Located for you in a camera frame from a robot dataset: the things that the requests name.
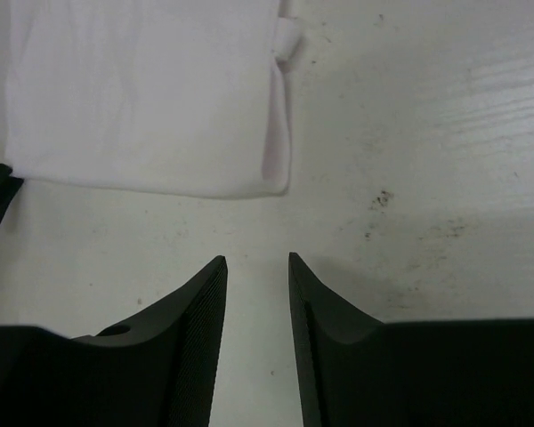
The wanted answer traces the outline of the white tank top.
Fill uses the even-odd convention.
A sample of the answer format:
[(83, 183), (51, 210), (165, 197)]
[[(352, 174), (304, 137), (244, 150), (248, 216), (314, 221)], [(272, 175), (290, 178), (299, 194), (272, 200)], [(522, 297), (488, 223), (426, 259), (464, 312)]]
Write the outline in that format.
[(277, 1), (13, 1), (5, 158), (20, 177), (189, 197), (283, 193)]

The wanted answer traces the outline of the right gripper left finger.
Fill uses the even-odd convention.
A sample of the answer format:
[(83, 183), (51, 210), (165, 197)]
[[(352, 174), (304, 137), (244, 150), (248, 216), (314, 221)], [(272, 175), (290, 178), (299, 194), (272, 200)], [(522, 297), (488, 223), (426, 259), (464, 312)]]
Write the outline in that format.
[(227, 262), (96, 335), (0, 326), (0, 426), (206, 426)]

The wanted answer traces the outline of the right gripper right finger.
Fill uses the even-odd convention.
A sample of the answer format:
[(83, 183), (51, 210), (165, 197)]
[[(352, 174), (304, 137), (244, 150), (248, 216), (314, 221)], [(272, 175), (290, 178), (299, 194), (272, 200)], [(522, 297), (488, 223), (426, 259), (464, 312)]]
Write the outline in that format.
[(306, 426), (534, 426), (534, 319), (384, 323), (288, 258)]

